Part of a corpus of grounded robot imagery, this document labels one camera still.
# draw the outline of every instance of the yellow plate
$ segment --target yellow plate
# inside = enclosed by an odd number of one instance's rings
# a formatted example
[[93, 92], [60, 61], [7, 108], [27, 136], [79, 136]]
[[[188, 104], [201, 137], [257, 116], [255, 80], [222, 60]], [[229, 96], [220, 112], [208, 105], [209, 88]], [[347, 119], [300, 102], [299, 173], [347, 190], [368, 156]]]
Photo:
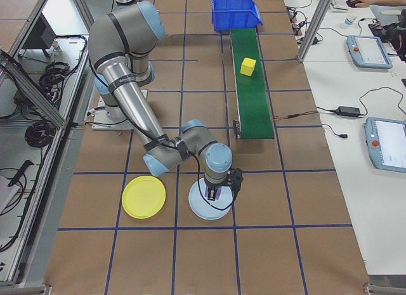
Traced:
[[124, 210], [136, 219], [147, 219], [165, 203], [165, 187], [153, 176], [139, 176], [125, 187], [121, 202]]

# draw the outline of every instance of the touchscreen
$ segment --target touchscreen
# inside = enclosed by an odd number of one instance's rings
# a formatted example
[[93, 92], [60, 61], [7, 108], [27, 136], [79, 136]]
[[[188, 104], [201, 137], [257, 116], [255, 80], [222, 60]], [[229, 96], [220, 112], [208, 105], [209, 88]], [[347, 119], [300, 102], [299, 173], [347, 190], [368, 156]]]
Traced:
[[406, 127], [395, 122], [375, 121], [383, 164], [406, 168]]
[[355, 37], [355, 42], [360, 49], [360, 54], [364, 62], [378, 63], [380, 65], [386, 64], [386, 59], [376, 39]]

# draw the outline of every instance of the green conveyor belt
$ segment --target green conveyor belt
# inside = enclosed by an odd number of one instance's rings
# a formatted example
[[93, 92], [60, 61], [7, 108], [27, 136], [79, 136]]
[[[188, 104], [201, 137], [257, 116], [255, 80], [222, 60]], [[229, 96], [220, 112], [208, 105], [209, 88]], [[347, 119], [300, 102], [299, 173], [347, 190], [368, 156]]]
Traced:
[[[239, 107], [240, 138], [274, 138], [256, 31], [255, 29], [232, 29], [230, 34]], [[241, 63], [245, 57], [256, 60], [252, 76], [240, 73]]]

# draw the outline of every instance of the yellow cube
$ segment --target yellow cube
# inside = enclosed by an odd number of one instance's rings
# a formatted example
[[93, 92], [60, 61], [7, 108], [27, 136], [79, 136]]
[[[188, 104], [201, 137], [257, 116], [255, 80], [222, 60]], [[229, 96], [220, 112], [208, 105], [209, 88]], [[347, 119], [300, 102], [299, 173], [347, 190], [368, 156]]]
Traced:
[[245, 57], [244, 61], [242, 62], [242, 65], [241, 65], [240, 73], [244, 74], [246, 76], [251, 76], [252, 73], [254, 72], [255, 64], [256, 64], [255, 59]]

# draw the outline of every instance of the person's hand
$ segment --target person's hand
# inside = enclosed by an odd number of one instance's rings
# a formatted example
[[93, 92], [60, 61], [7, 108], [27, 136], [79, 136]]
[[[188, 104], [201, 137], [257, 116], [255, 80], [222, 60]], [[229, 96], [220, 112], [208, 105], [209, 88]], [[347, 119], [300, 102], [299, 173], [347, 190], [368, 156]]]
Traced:
[[373, 0], [350, 0], [350, 1], [351, 2], [353, 2], [353, 1], [361, 1], [361, 3], [357, 3], [355, 5], [356, 8], [367, 8], [373, 2]]

